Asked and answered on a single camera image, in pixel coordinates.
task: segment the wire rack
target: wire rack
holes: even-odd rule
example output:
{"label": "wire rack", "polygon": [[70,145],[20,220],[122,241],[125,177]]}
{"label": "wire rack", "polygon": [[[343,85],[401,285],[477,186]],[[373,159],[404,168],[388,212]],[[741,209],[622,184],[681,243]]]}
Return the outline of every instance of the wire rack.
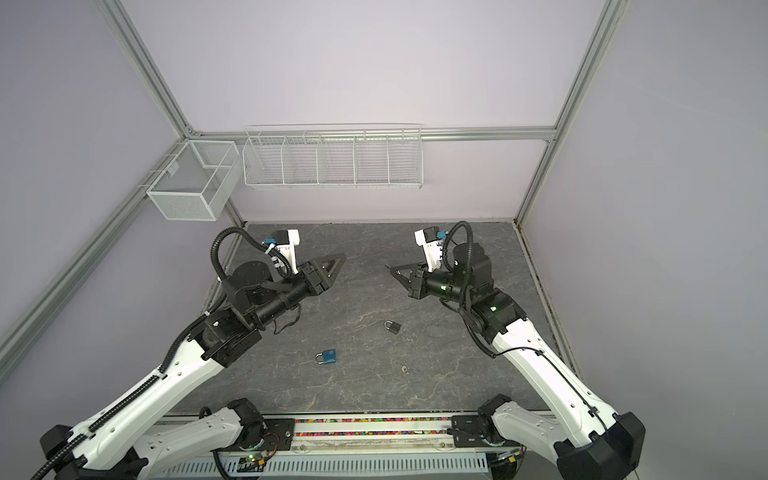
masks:
{"label": "wire rack", "polygon": [[265,131],[246,127],[245,183],[255,188],[421,187],[418,128]]}
{"label": "wire rack", "polygon": [[168,220],[216,220],[243,174],[233,141],[189,140],[147,189]]}

